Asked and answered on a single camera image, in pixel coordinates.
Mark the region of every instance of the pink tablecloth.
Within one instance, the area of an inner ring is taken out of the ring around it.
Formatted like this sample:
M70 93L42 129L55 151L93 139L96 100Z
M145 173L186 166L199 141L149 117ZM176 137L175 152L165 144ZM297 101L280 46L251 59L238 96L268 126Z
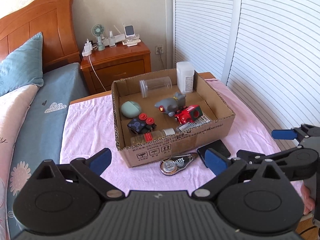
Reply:
M245 104L220 81L207 81L236 113L229 134L222 139L232 157L240 149L267 155L279 151L265 127ZM112 163L101 176L126 194L130 190L188 190L191 193L215 177L200 158L174 176L164 176L159 162L129 169L115 145L111 96L70 105L63 131L60 163L69 163L78 157L89 158L105 147L112 152ZM299 193L300 185L300 182L294 184Z

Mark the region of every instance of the drawer handle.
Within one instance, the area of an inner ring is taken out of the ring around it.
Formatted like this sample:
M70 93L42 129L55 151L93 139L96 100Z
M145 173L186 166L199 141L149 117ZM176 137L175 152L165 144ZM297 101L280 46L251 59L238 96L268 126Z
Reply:
M117 77L117 76L123 76L123 75L126 75L127 73L126 72L123 72L123 73L120 73L120 74L116 74L116 75L113 75L114 77Z

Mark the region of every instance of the cloud print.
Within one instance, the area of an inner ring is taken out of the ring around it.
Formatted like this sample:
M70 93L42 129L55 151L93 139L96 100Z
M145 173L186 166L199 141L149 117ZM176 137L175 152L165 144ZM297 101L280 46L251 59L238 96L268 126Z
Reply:
M54 111L61 110L64 108L67 108L67 106L63 105L62 103L57 104L56 102L54 102L51 104L51 106L47 110L44 111L44 113L46 114L46 113L54 112Z

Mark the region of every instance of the closet door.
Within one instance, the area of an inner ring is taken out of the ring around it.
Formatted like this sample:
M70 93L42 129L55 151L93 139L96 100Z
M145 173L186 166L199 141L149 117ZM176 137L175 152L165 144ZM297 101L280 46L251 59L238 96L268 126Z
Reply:
M233 0L174 0L174 64L190 61L197 72L221 78Z
M320 125L319 41L320 0L242 0L227 86L269 131Z

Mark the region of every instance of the beige wall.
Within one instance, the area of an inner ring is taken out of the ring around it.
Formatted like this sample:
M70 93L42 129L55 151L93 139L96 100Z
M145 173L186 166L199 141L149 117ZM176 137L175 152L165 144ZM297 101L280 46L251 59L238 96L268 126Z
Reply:
M0 0L0 18L16 11L33 0ZM151 51L152 70L163 69L155 46L164 45L163 62L166 64L166 0L74 0L73 21L79 49L86 39L95 39L91 28L97 23L106 31L122 31L122 23L132 24L136 33Z

